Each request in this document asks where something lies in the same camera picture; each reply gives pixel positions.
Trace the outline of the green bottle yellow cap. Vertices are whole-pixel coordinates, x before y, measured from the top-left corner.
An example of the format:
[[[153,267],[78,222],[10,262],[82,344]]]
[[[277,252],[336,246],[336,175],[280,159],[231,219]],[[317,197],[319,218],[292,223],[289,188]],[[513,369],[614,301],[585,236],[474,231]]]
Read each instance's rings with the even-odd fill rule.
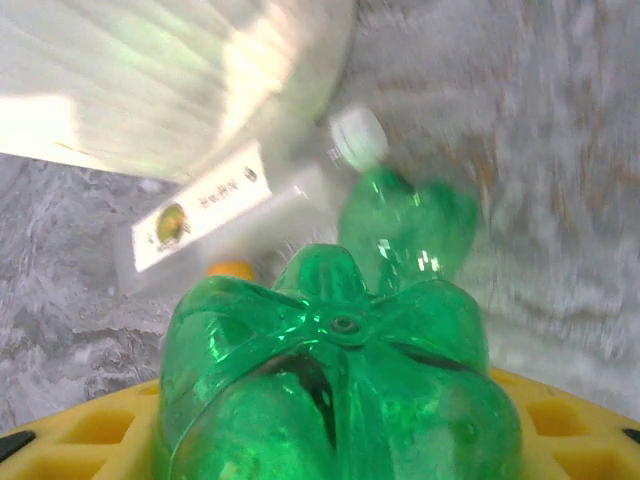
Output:
[[[256,273],[253,266],[241,260],[225,261],[212,265],[207,270],[207,275],[212,276],[232,276],[247,281],[254,281]]]
[[[367,289],[310,245],[272,287],[195,285],[164,344],[154,480],[520,480],[517,410],[475,300],[445,280]]]

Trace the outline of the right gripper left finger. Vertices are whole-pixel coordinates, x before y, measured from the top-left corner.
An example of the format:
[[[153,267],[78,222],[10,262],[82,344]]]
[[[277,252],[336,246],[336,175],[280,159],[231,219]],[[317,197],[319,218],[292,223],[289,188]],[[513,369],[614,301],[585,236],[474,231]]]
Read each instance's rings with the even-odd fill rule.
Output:
[[[16,427],[0,480],[153,480],[159,382],[148,381]]]

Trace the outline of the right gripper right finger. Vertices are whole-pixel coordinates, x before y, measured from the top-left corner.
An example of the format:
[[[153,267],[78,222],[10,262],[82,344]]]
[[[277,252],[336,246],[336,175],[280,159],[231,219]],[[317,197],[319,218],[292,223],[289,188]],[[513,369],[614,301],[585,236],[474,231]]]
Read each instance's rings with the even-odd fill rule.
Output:
[[[522,480],[640,480],[640,422],[502,369],[523,436]]]

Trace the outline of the white ribbed waste bin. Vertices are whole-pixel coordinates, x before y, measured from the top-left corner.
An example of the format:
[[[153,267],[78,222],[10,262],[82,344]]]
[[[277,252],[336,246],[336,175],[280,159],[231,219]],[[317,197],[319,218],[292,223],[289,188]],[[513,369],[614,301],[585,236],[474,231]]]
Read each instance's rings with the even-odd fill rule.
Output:
[[[186,182],[326,111],[357,0],[0,0],[0,153]]]

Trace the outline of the green bottle white cap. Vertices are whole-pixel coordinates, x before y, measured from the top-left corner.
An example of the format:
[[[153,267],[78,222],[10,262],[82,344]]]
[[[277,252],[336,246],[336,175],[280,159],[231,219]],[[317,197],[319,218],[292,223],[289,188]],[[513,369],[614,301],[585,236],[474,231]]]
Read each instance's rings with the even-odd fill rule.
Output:
[[[359,174],[340,213],[338,242],[354,257],[369,291],[390,295],[421,281],[453,279],[478,230],[476,194],[444,175],[412,184],[385,165],[387,136],[367,107],[335,114],[329,131]]]

